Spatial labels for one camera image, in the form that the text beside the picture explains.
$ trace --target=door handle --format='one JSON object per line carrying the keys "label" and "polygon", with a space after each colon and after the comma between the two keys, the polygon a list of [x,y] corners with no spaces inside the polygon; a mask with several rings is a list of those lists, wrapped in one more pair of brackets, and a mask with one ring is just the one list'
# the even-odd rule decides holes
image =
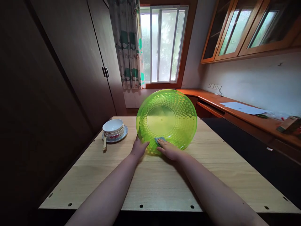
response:
{"label": "door handle", "polygon": [[108,71],[107,67],[106,67],[106,72],[107,72],[107,78],[110,78],[110,74],[109,74],[109,71]]}
{"label": "door handle", "polygon": [[103,67],[101,67],[101,68],[102,68],[102,70],[103,70],[103,76],[106,77],[106,74],[107,74],[107,73],[104,71],[104,68],[103,68]]}

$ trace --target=wardrobe door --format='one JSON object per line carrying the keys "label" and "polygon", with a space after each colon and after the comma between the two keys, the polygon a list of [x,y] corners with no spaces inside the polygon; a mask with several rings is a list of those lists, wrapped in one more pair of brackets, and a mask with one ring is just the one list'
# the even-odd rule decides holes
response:
{"label": "wardrobe door", "polygon": [[2,2],[0,30],[2,214],[26,224],[93,134],[24,1]]}
{"label": "wardrobe door", "polygon": [[116,116],[116,112],[87,2],[31,2],[94,132],[101,130],[110,117]]}
{"label": "wardrobe door", "polygon": [[102,0],[88,0],[88,4],[103,63],[108,69],[108,81],[116,112],[118,116],[125,116],[125,100],[116,55],[110,12]]}

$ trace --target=floral pattern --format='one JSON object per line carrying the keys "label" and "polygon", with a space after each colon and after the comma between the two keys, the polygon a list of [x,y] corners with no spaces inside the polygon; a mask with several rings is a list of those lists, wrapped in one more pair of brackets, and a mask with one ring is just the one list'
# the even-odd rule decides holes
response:
{"label": "floral pattern", "polygon": [[144,89],[139,0],[109,0],[123,89]]}

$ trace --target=box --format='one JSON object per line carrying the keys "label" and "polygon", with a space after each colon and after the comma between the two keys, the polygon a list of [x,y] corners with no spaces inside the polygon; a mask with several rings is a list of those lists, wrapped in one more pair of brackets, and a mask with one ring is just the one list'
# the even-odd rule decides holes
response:
{"label": "box", "polygon": [[290,134],[301,126],[301,118],[298,116],[290,116],[280,126],[277,130],[281,133]]}

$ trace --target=paper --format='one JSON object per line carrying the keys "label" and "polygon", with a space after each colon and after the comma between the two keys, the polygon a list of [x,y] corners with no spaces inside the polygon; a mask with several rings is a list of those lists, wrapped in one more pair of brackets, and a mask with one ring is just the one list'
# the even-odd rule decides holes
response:
{"label": "paper", "polygon": [[247,113],[250,115],[257,115],[257,114],[262,114],[262,113],[268,112],[268,110],[251,107],[251,106],[244,105],[244,104],[237,103],[237,102],[227,102],[227,103],[220,103],[220,104],[225,105],[225,107],[228,107],[228,108],[231,108],[231,109],[234,109],[237,111],[241,111],[243,113]]}

